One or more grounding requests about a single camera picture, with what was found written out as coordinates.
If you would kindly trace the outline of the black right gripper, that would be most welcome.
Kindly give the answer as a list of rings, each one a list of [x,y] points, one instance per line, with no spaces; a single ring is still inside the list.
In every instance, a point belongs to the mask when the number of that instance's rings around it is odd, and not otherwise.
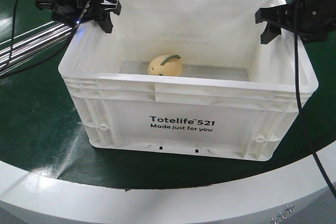
[[[322,42],[335,32],[335,0],[293,0],[298,4],[297,30],[302,42]],[[260,35],[261,44],[269,44],[281,35],[278,24],[290,24],[289,4],[259,8],[255,23],[267,22]]]

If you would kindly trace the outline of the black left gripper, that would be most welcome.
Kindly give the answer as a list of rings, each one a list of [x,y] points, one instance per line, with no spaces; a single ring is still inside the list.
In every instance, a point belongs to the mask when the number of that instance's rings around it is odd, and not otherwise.
[[[110,12],[120,15],[121,3],[118,0],[36,0],[38,9],[52,12],[52,19],[69,26],[73,26],[81,15],[85,5],[89,7],[81,20],[83,22],[95,20],[107,34],[112,33],[113,24]]]

